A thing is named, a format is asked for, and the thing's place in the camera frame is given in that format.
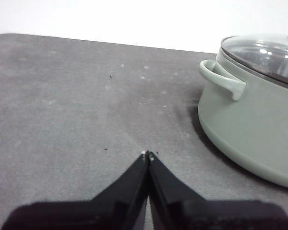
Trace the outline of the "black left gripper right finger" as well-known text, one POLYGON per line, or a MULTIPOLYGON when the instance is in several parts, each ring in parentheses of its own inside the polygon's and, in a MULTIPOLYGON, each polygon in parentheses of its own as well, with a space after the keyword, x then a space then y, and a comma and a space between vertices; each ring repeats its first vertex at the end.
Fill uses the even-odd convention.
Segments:
POLYGON ((288 230, 280 206, 259 200, 206 200, 148 152, 149 198, 156 230, 288 230))

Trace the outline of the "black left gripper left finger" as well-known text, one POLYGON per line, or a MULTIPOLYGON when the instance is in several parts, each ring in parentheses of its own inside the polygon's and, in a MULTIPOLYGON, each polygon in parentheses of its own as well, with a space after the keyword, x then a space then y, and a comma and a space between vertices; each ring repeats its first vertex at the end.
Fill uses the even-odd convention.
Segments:
POLYGON ((132 230, 143 228, 148 152, 91 200, 36 202, 10 213, 4 230, 132 230))

